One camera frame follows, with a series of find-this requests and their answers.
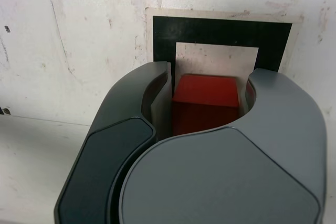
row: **black border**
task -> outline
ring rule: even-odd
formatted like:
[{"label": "black border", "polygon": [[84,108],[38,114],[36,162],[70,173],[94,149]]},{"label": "black border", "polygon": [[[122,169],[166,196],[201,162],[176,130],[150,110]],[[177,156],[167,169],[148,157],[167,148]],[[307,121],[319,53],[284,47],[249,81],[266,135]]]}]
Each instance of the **black border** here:
[{"label": "black border", "polygon": [[259,48],[254,69],[278,71],[291,23],[153,16],[153,60],[171,63],[175,86],[176,43]]}]

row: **gray curved surface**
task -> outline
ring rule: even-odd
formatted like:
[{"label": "gray curved surface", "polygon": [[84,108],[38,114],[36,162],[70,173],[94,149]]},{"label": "gray curved surface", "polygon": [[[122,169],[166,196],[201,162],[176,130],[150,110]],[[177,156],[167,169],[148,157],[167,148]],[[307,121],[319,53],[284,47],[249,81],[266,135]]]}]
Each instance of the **gray curved surface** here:
[{"label": "gray curved surface", "polygon": [[315,198],[241,132],[161,141],[125,179],[122,224],[313,224]]},{"label": "gray curved surface", "polygon": [[57,200],[55,223],[118,223],[123,179],[156,142],[150,106],[168,75],[167,62],[151,62],[111,88]]},{"label": "gray curved surface", "polygon": [[312,97],[281,73],[256,69],[249,76],[256,101],[228,126],[239,129],[324,206],[327,133]]},{"label": "gray curved surface", "polygon": [[167,62],[146,63],[122,77],[107,93],[89,130],[89,134],[122,120],[143,116],[143,100],[150,85],[159,81],[161,87],[152,94],[152,101],[167,81]]}]

